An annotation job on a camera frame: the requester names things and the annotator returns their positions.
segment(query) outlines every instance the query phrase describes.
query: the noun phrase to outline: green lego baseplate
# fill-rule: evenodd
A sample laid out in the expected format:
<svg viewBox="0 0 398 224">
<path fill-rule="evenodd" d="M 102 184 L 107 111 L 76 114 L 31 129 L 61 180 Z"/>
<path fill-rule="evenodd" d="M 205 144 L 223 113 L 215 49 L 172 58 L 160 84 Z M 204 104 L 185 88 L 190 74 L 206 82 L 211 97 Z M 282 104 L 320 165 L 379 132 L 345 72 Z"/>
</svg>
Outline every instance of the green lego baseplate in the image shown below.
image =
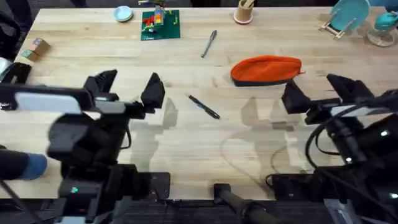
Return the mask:
<svg viewBox="0 0 398 224">
<path fill-rule="evenodd" d="M 143 12 L 142 19 L 150 18 L 154 12 Z M 145 24 L 141 24 L 141 30 L 145 28 Z M 141 40 L 161 40 L 180 38 L 180 11 L 179 10 L 165 10 L 164 23 L 162 26 L 155 27 L 156 32 L 141 31 Z"/>
</svg>

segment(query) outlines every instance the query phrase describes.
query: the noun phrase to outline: teal plate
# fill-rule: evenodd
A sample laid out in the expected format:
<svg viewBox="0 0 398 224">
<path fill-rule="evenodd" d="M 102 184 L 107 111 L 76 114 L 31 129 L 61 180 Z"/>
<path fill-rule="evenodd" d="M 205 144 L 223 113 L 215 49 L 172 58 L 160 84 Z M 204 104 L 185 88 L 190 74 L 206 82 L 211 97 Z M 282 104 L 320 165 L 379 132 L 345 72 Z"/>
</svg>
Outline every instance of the teal plate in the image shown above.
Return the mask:
<svg viewBox="0 0 398 224">
<path fill-rule="evenodd" d="M 350 29 L 361 25 L 367 18 L 371 5 L 368 0 L 340 0 L 331 10 L 330 15 L 340 9 L 330 24 L 337 30 L 343 30 L 354 18 Z"/>
</svg>

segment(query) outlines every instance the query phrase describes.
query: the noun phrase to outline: cable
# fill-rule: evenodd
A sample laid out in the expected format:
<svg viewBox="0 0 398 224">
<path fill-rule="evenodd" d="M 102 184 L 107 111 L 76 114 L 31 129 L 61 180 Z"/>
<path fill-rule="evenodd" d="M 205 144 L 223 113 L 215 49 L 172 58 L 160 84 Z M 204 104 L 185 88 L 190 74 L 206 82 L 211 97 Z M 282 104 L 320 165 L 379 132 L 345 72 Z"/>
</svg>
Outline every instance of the cable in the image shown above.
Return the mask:
<svg viewBox="0 0 398 224">
<path fill-rule="evenodd" d="M 317 134 L 317 136 L 315 136 L 315 146 L 318 148 L 318 150 L 319 150 L 320 152 L 322 152 L 322 153 L 324 153 L 324 154 L 327 154 L 327 155 L 330 155 L 330 156 L 340 156 L 340 153 L 338 153 L 338 152 L 328 152 L 328 151 L 324 151 L 324 150 L 322 150 L 322 149 L 319 148 L 319 145 L 318 145 L 318 138 L 319 138 L 319 135 L 321 135 L 321 133 L 322 133 L 322 132 L 320 132 L 319 134 Z"/>
<path fill-rule="evenodd" d="M 126 127 L 126 133 L 127 133 L 127 138 L 129 140 L 129 144 L 127 146 L 121 147 L 120 149 L 128 149 L 131 146 L 131 143 L 132 143 L 132 141 L 131 141 L 131 133 L 130 133 L 130 129 L 129 129 L 128 126 Z"/>
<path fill-rule="evenodd" d="M 0 185 L 3 187 L 3 189 L 7 192 L 7 194 L 15 201 L 15 203 L 18 204 L 28 215 L 30 215 L 33 220 L 36 222 L 36 224 L 44 224 L 43 220 L 40 219 L 40 217 L 33 212 L 31 209 L 29 209 L 25 202 L 23 202 L 18 195 L 8 186 L 4 180 L 0 179 Z"/>
<path fill-rule="evenodd" d="M 346 115 L 354 110 L 360 109 L 362 107 L 366 106 L 365 103 L 359 103 L 355 106 L 352 106 L 344 111 L 339 112 L 338 114 L 334 115 L 333 117 L 331 117 L 330 119 L 328 119 L 326 122 L 320 124 L 317 128 L 315 128 L 315 130 L 311 133 L 311 135 L 308 137 L 307 142 L 305 143 L 305 156 L 308 160 L 308 163 L 316 170 L 319 170 L 322 174 L 324 174 L 325 176 L 333 179 L 336 182 L 339 182 L 341 185 L 344 185 L 345 187 L 354 190 L 355 192 L 359 193 L 360 195 L 362 195 L 364 198 L 372 201 L 373 203 L 375 203 L 377 206 L 379 206 L 380 208 L 382 208 L 384 211 L 387 212 L 387 214 L 396 222 L 398 223 L 398 217 L 392 212 L 390 211 L 385 205 L 381 204 L 380 202 L 377 201 L 377 199 L 373 198 L 372 196 L 368 195 L 365 192 L 362 192 L 361 190 L 357 189 L 355 186 L 351 185 L 350 183 L 340 179 L 339 177 L 329 173 L 328 171 L 319 168 L 316 163 L 314 163 L 314 161 L 311 158 L 310 155 L 310 147 L 311 147 L 311 143 L 313 141 L 313 139 L 319 135 L 325 128 L 326 125 L 340 117 L 342 117 L 343 115 Z"/>
</svg>

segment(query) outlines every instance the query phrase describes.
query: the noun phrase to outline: orange pouch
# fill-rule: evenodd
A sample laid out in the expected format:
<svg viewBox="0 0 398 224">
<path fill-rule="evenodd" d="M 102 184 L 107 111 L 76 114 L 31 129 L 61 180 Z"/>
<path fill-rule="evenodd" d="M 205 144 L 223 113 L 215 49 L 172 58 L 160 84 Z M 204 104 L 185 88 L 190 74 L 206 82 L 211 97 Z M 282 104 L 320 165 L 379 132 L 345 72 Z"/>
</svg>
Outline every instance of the orange pouch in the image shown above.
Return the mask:
<svg viewBox="0 0 398 224">
<path fill-rule="evenodd" d="M 231 78 L 236 86 L 277 85 L 300 74 L 300 69 L 300 59 L 265 55 L 239 62 L 232 68 Z"/>
</svg>

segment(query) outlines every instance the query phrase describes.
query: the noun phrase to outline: plate stand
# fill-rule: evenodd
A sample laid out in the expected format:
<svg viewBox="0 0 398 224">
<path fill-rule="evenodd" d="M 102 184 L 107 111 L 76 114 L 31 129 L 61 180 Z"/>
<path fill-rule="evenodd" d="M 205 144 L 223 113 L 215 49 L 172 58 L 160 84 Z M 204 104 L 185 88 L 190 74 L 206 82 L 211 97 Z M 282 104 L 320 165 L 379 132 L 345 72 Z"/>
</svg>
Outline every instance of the plate stand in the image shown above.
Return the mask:
<svg viewBox="0 0 398 224">
<path fill-rule="evenodd" d="M 356 18 L 354 18 L 351 22 L 349 22 L 347 24 L 347 26 L 343 29 L 343 30 L 336 30 L 334 28 L 332 28 L 332 26 L 330 25 L 330 22 L 333 20 L 334 17 L 336 17 L 336 15 L 338 14 L 338 12 L 340 11 L 337 10 L 335 13 L 333 13 L 329 19 L 319 28 L 319 30 L 326 30 L 329 33 L 333 34 L 335 37 L 335 40 L 339 40 L 342 36 L 344 36 L 346 34 L 346 31 L 348 30 L 348 28 L 351 26 L 351 24 L 356 20 Z"/>
</svg>

